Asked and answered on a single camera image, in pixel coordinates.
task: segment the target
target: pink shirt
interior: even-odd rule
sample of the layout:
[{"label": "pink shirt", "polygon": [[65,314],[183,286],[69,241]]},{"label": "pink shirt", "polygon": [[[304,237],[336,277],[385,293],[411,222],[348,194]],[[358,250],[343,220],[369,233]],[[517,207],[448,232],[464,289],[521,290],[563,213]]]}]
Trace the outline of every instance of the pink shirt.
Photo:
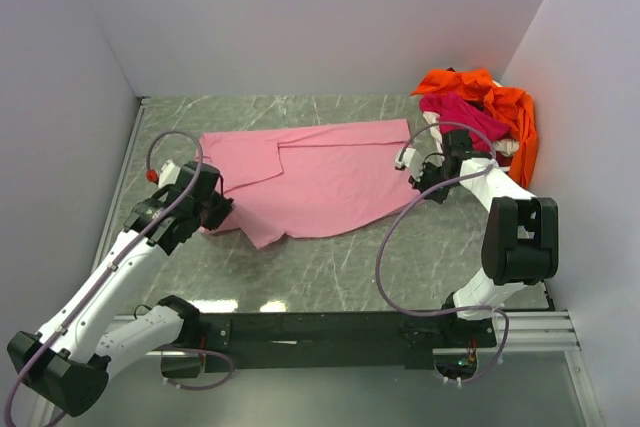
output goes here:
[{"label": "pink shirt", "polygon": [[393,212],[418,192],[394,168],[406,120],[203,134],[204,160],[224,176],[235,209],[216,232],[240,228],[257,248],[330,237]]}]

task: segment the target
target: white wall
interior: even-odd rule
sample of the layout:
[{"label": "white wall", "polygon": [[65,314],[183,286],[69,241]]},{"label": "white wall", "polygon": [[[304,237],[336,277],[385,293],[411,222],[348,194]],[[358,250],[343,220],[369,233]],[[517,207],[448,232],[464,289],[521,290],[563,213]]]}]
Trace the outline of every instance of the white wall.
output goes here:
[{"label": "white wall", "polygon": [[[90,272],[135,111],[83,0],[0,0],[3,346]],[[5,352],[3,404],[14,378]]]},{"label": "white wall", "polygon": [[533,190],[560,208],[554,298],[609,426],[640,425],[640,7],[545,0],[503,81],[536,101]]},{"label": "white wall", "polygon": [[89,0],[138,94],[408,93],[506,68],[542,0]]}]

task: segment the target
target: black metal base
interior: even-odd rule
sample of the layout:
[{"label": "black metal base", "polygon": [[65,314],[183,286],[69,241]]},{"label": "black metal base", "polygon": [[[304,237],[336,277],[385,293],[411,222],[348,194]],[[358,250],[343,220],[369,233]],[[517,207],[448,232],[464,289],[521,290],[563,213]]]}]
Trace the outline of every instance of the black metal base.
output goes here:
[{"label": "black metal base", "polygon": [[[380,365],[433,369],[433,349],[466,348],[473,338],[478,347],[496,345],[491,320],[465,321],[456,315],[202,314],[200,320],[205,327],[206,348],[224,352],[238,369]],[[174,366],[163,374],[184,378],[186,371],[180,370]],[[217,357],[208,357],[205,370],[225,372],[228,366]]]},{"label": "black metal base", "polygon": [[[27,332],[18,332],[11,339],[7,350],[17,372],[40,347],[38,337]],[[94,355],[88,363],[80,364],[49,349],[30,369],[24,384],[76,417],[95,404],[107,387],[108,362],[108,357]]]}]

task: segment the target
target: black bracket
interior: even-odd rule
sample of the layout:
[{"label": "black bracket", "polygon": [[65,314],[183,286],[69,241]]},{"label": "black bracket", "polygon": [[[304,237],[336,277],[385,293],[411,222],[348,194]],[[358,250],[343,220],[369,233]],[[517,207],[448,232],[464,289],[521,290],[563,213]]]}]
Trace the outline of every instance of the black bracket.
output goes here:
[{"label": "black bracket", "polygon": [[[231,313],[201,314],[201,322],[208,332],[206,348],[224,352],[239,369],[374,365],[433,369],[433,349],[466,348],[473,338],[479,347],[496,345],[491,320],[466,321],[456,315]],[[207,357],[206,372],[227,369],[221,359]],[[174,372],[167,369],[163,375],[176,377]]]},{"label": "black bracket", "polygon": [[[37,335],[18,332],[7,351],[17,372],[42,347]],[[81,364],[67,358],[68,352],[56,353],[48,349],[29,370],[24,384],[71,417],[86,412],[96,403],[109,381],[109,357],[94,355]]]},{"label": "black bracket", "polygon": [[[523,231],[533,235],[520,236]],[[558,270],[558,204],[541,197],[494,198],[482,243],[482,267],[496,285],[533,285],[553,277]]]},{"label": "black bracket", "polygon": [[205,332],[200,323],[200,311],[192,304],[176,295],[169,295],[159,300],[157,305],[169,307],[183,320],[180,334],[172,345],[189,347],[197,345],[200,339],[204,337]]},{"label": "black bracket", "polygon": [[[469,135],[469,131],[465,129],[454,129],[442,136],[442,154],[443,160],[440,166],[432,164],[425,158],[422,163],[422,175],[420,179],[409,178],[409,183],[414,189],[424,192],[443,180],[458,177],[460,175],[460,167],[464,160],[471,158],[491,158],[491,155],[487,152],[473,150],[471,135]],[[453,186],[443,187],[433,192],[427,199],[442,204],[447,199],[451,187]]]},{"label": "black bracket", "polygon": [[[196,162],[190,161],[180,168],[175,184],[165,185],[150,198],[137,204],[124,222],[124,231],[140,232],[187,187],[196,170]],[[198,181],[187,197],[148,235],[147,243],[159,245],[167,254],[184,243],[194,232],[204,227],[215,230],[227,218],[233,208],[233,199],[216,192],[221,178],[220,171],[207,164],[202,165]]]}]

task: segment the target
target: table surface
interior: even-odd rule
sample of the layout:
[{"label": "table surface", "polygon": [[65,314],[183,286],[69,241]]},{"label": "table surface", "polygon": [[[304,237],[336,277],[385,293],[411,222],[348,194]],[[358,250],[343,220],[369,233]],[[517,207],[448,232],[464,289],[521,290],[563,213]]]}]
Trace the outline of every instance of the table surface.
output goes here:
[{"label": "table surface", "polygon": [[[407,119],[414,132],[424,125],[418,99],[408,96],[152,97],[143,99],[141,109],[100,257],[132,207],[153,193],[154,186],[144,176],[144,158],[151,140],[164,130],[200,135]],[[435,150],[426,134],[416,146],[425,154]],[[160,141],[153,156],[156,166],[167,159],[184,163],[193,158],[193,145],[180,136]],[[443,205],[428,202],[414,209],[385,251],[383,282],[390,296],[407,308],[439,308],[480,268],[486,220],[486,211],[462,188],[453,189]],[[378,246],[391,222],[392,218],[382,219],[325,239],[285,237],[262,250],[241,231],[214,238],[197,233],[120,312],[131,314],[136,305],[153,305],[170,294],[203,312],[385,310],[373,272]],[[544,284],[517,293],[506,307],[549,308]]]}]

